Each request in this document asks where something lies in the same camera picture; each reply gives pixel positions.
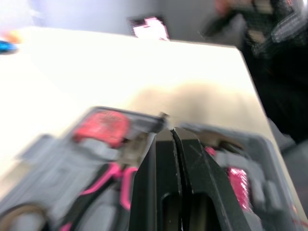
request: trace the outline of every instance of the tool case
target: tool case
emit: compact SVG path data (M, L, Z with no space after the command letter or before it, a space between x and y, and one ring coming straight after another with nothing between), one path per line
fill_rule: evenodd
M93 153L85 146L72 140L74 131L90 116L97 112L116 111L129 118L128 134L149 133L161 118L107 107L92 108L71 131L57 139L42 135L24 153L18 156L32 166L31 171L0 202L0 213L23 203L40 204L47 209L51 224L56 228L82 189L88 185L98 166L116 160L119 148L105 148L103 153ZM147 145L151 145L155 134L150 132ZM115 216L119 187L115 186L101 195L83 218L80 230L107 231ZM41 223L35 214L22 215L14 223L12 231L34 231Z
M243 146L246 156L217 152L213 158L221 168L235 167L247 173L249 200L253 213L247 211L244 213L247 220L252 222L250 223L252 231L303 230L282 167L278 164L278 157L268 139L254 133L196 123L182 123L179 127L199 135L223 134ZM262 229L258 229L259 225L252 214L260 218Z
M97 167L105 162L113 161L119 156L119 149L107 148L103 153L93 153L89 152L84 146L76 145L72 141L73 132L80 124L92 114L106 110L124 113L132 121L133 126L130 128L129 134L136 131L148 133L153 125L161 119L160 117L113 108L96 107L91 109L63 137L56 139L50 135L41 136L27 151L19 155L22 161L32 165L33 168L0 202L0 213L18 204L26 202L39 203L47 208L52 220L51 224L54 228L58 227L64 214L82 189L89 183ZM167 125L167 122L164 121L163 127L167 128ZM226 137L236 140L244 147L248 156L243 157L233 155L232 153L217 152L212 158L221 168L235 167L243 169L247 173L251 210L244 211L244 216L251 231L303 230L301 221L294 211L294 203L286 179L282 174L281 166L277 164L278 159L269 140L256 134L201 124L182 123L179 125L179 128L191 131L197 137L204 132L209 134L211 132L223 134ZM179 193L181 191L181 182L179 181L180 173L177 170L179 163L173 163L175 159L173 154L171 156L163 154L163 151L165 152L168 148L172 150L174 148L173 145L168 147L166 146L166 141L157 141L153 132L149 133L147 140L148 144L144 151L145 161L138 171L143 181L137 184L134 183L134 191L140 190L142 192L144 190L145 194L147 194L147 199L157 198L157 193L160 193L162 196L166 196L168 193ZM163 167L157 169L158 166L151 166L149 161L151 158L151 155L149 155L150 148L157 142L160 142L159 148L162 151L157 158L160 158L160 164L167 168L167 172L163 171ZM195 164L191 168L192 170L197 169L198 163L196 162ZM156 174L156 180L153 181L146 178L145 176L147 175L141 173L141 170L147 171L150 175ZM175 180L174 184L168 181L167 175L172 175L171 179ZM202 176L202 172L195 176L195 180L198 181L198 178ZM166 189L164 189L166 191L163 193L162 188L160 192L155 192L155 183L167 185ZM138 207L136 212L138 215L133 216L136 219L130 222L137 223L137 227L139 228L144 223L145 225L144 229L141 229L142 231L155 231L152 227L153 224L150 224L149 221L157 208L148 206L147 199L138 201L137 198L137 200L134 200L134 196L136 197L135 193L133 194L132 210L136 211L136 207ZM116 215L116 207L118 206L116 202L118 201L118 197L118 187L111 188L99 197L83 218L80 230L107 231L111 225L113 216ZM176 198L172 198L170 204L174 208L180 209ZM36 230L36 224L39 224L39 217L32 214L23 215L14 223L12 231L33 231ZM181 229L181 221L179 221L176 230Z

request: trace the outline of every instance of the gray wall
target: gray wall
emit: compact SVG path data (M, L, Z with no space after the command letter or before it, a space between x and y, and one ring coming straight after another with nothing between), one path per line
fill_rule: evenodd
M170 25L171 35L180 40L204 41L198 31L216 16L215 0L161 0L160 8ZM244 21L238 17L213 42L239 44L243 27Z
M14 5L8 14L20 16L18 22L25 25L27 0L0 0ZM215 16L215 0L29 0L31 8L43 16L34 18L39 26L98 31L130 35L128 18L147 14L162 14L166 18L170 37L176 40L198 41L203 39L198 30ZM239 45L244 24L241 18L213 42Z

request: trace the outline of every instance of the white wall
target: white wall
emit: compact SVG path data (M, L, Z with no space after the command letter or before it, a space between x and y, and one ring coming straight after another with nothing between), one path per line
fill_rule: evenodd
M27 0L0 0L0 33L33 25Z
M131 34L128 18L152 14L157 0L40 0L47 26Z

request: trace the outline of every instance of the hand tool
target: hand tool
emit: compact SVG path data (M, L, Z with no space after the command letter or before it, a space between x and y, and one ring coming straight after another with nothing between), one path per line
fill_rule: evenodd
M125 231L129 220L130 197L136 171L143 156L143 145L135 149L134 141L125 145L116 162L102 165L92 182L80 193L65 215L59 231L74 231L90 205L106 190L122 178L119 214L115 216L111 231Z

